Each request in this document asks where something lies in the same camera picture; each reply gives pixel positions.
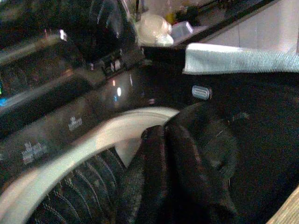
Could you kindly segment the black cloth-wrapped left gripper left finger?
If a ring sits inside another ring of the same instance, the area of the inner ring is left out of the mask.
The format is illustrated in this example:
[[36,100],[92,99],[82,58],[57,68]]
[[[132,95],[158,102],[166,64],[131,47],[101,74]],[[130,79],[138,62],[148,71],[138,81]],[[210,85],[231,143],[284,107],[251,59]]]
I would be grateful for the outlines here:
[[121,179],[116,223],[166,223],[168,194],[164,129],[153,126],[142,133],[141,144]]

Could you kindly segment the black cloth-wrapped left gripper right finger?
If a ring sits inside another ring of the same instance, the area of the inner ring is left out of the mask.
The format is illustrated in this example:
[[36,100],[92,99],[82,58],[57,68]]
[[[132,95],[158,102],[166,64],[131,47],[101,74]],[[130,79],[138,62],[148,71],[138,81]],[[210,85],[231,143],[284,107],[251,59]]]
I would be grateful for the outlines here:
[[236,224],[229,193],[238,144],[213,104],[193,104],[167,122],[167,143],[175,167],[178,196],[188,221]]

